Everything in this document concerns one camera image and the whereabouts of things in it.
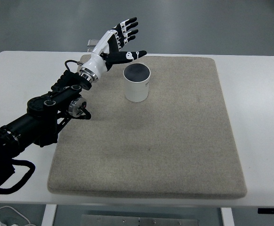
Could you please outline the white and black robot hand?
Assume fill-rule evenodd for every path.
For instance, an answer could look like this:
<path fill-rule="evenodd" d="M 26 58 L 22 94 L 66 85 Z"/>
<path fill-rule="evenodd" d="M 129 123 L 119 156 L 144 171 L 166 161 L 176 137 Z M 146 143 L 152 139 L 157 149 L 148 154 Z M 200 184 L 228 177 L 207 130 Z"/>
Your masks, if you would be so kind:
<path fill-rule="evenodd" d="M 145 56 L 147 54 L 145 50 L 128 52 L 121 50 L 136 38 L 137 25 L 137 18 L 133 17 L 108 30 L 91 52 L 91 58 L 81 66 L 80 76 L 90 83 L 97 82 L 113 65 L 130 63 Z"/>

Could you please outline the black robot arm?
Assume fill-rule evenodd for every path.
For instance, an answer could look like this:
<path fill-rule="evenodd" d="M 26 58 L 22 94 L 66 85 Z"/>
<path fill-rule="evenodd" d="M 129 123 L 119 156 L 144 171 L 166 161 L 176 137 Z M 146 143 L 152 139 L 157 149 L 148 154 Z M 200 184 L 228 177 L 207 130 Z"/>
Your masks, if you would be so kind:
<path fill-rule="evenodd" d="M 26 114 L 0 127 L 0 194 L 18 191 L 34 173 L 32 162 L 16 159 L 29 145 L 54 144 L 71 119 L 91 118 L 80 92 L 89 90 L 97 78 L 81 62 L 77 64 L 79 72 L 66 69 L 51 91 L 28 101 Z"/>

